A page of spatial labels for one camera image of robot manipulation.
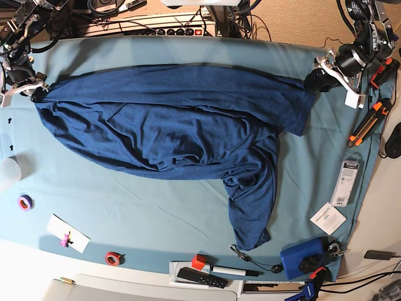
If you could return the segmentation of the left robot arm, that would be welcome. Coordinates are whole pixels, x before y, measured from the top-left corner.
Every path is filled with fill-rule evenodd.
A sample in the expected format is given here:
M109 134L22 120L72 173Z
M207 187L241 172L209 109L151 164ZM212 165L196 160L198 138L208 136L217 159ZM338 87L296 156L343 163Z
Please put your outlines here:
M315 58L304 80L305 90L318 93L343 86L361 94L362 78L374 61L391 58L397 37L384 1L337 1L340 16L354 40Z

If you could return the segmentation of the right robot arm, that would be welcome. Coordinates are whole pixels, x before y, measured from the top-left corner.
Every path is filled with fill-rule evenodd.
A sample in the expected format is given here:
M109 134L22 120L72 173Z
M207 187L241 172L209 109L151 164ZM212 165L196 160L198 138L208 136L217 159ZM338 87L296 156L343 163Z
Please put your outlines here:
M33 69L32 53L50 49L60 34L44 48L34 50L31 40L49 24L68 1L23 1L1 30L1 107L10 106L13 95L32 97L37 90L48 90L47 76Z

